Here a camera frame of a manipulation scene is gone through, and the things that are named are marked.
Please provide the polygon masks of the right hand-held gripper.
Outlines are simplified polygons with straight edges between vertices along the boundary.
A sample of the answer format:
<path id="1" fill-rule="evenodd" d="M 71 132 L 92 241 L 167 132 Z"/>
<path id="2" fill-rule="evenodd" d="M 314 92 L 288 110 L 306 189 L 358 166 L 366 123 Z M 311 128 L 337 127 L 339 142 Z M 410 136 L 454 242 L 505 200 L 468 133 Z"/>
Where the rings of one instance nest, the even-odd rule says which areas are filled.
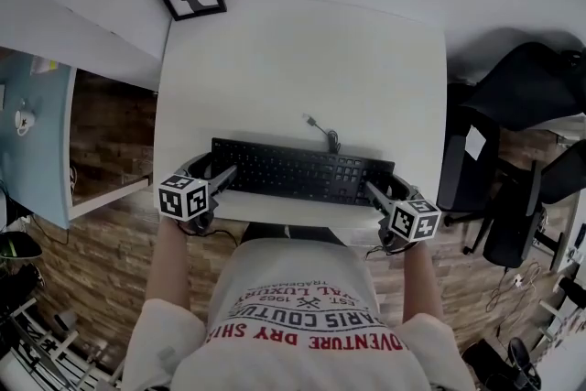
<path id="1" fill-rule="evenodd" d="M 399 254 L 433 238 L 441 218 L 439 208 L 427 200 L 419 200 L 418 187 L 398 175 L 391 176 L 388 190 L 387 196 L 371 181 L 364 187 L 370 204 L 384 215 L 378 232 L 383 250 L 388 255 Z"/>

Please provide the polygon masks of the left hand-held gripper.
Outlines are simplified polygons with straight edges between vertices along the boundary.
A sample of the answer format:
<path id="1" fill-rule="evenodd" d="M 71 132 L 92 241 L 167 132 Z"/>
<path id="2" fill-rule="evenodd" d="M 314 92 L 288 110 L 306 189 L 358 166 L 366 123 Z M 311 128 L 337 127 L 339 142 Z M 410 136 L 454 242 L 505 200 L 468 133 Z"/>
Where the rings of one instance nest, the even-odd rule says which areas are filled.
<path id="1" fill-rule="evenodd" d="M 237 175 L 237 166 L 232 165 L 207 180 L 211 163 L 211 152 L 200 154 L 183 165 L 188 176 L 171 174 L 158 184 L 159 213 L 177 223 L 188 235 L 207 233 L 218 206 L 214 197 L 228 189 Z"/>

